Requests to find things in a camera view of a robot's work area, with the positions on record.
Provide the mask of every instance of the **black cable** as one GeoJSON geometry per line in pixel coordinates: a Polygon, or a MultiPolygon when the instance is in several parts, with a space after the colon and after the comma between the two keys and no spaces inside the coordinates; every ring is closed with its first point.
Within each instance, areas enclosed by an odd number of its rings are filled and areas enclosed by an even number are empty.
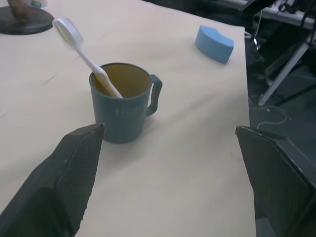
{"type": "Polygon", "coordinates": [[[288,2],[288,0],[286,0],[284,3],[282,3],[282,4],[280,4],[279,6],[278,6],[278,12],[277,12],[277,14],[279,13],[279,12],[285,12],[286,11],[286,7],[285,7],[285,5],[287,4],[287,2],[288,2]]]}
{"type": "Polygon", "coordinates": [[[313,30],[312,30],[312,34],[311,34],[311,40],[310,40],[310,47],[312,47],[312,45],[314,43],[315,32],[316,32],[316,20],[314,20],[314,24],[313,24],[313,30]]]}

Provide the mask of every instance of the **mug handle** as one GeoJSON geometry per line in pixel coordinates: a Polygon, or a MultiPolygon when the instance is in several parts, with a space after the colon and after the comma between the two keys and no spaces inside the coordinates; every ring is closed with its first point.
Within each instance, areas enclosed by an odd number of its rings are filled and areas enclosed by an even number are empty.
{"type": "Polygon", "coordinates": [[[152,101],[150,103],[150,106],[147,108],[146,116],[153,115],[157,111],[158,98],[159,98],[159,94],[162,88],[162,81],[156,75],[150,75],[150,78],[154,86],[152,90],[152,101]]]}

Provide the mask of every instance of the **mug rim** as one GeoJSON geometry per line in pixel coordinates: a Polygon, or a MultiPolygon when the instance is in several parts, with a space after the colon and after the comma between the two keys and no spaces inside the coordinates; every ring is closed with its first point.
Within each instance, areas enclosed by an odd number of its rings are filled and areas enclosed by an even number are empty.
{"type": "Polygon", "coordinates": [[[89,76],[89,84],[90,84],[91,88],[94,88],[100,96],[103,96],[103,97],[109,98],[109,99],[113,99],[113,100],[130,100],[130,99],[135,99],[135,98],[138,98],[138,97],[143,96],[144,94],[146,94],[146,93],[148,92],[148,90],[151,89],[152,79],[151,79],[151,77],[150,77],[150,74],[149,74],[145,69],[143,69],[143,68],[141,68],[141,67],[139,67],[139,66],[137,66],[137,65],[134,65],[134,64],[130,64],[130,63],[119,63],[119,62],[117,62],[117,63],[107,63],[107,64],[103,64],[103,65],[101,65],[100,67],[102,68],[102,67],[104,67],[104,66],[109,66],[109,65],[112,65],[112,64],[116,64],[116,65],[117,65],[117,64],[129,65],[129,66],[133,66],[133,67],[135,67],[135,68],[138,68],[138,69],[142,70],[143,72],[145,72],[145,73],[148,75],[149,80],[150,80],[150,86],[149,86],[148,89],[145,90],[142,94],[136,95],[136,96],[133,96],[133,97],[128,97],[128,98],[124,98],[124,97],[123,97],[123,98],[110,97],[110,96],[108,96],[108,95],[105,95],[105,94],[101,93],[101,92],[92,84],[92,75],[93,75],[93,72],[91,72],[91,73],[90,73],[90,76],[89,76]]]}

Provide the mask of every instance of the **white cable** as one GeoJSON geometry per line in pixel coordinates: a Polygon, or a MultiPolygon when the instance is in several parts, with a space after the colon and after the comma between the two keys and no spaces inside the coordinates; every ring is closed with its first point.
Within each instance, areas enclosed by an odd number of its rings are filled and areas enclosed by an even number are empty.
{"type": "MultiPolygon", "coordinates": [[[[252,104],[252,101],[251,99],[248,97],[248,101],[250,102],[250,104],[252,104]]],[[[277,110],[279,110],[283,115],[284,115],[284,119],[280,122],[269,122],[269,121],[263,121],[263,122],[260,122],[257,126],[257,129],[259,129],[259,127],[263,124],[270,124],[270,125],[280,125],[282,123],[284,123],[287,119],[287,116],[286,116],[286,113],[284,112],[283,109],[279,108],[279,107],[276,107],[274,105],[267,105],[265,107],[249,107],[250,110],[265,110],[267,109],[267,111],[269,112],[268,108],[275,108],[277,110]]]]}
{"type": "MultiPolygon", "coordinates": [[[[260,17],[259,17],[259,21],[258,21],[257,30],[256,30],[256,33],[255,33],[253,39],[256,39],[256,37],[257,37],[258,31],[259,31],[260,22],[261,22],[261,18],[262,18],[262,10],[260,11],[260,17]]],[[[250,45],[249,49],[246,51],[246,54],[249,52],[249,50],[251,49],[251,47],[252,47],[252,45],[253,45],[254,42],[255,42],[255,40],[253,40],[253,41],[251,42],[251,45],[250,45]]]]}
{"type": "Polygon", "coordinates": [[[260,26],[261,18],[262,18],[262,10],[260,11],[260,17],[259,17],[258,27],[257,27],[256,33],[255,33],[255,36],[253,37],[254,39],[257,37],[258,31],[259,31],[259,26],[260,26]]]}

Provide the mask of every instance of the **blue sponge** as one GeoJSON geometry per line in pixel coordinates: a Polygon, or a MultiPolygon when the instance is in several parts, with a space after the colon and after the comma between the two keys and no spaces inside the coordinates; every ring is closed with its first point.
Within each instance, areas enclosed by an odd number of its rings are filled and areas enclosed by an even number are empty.
{"type": "Polygon", "coordinates": [[[226,64],[233,51],[234,41],[223,36],[215,28],[200,26],[196,46],[206,56],[226,64]]]}

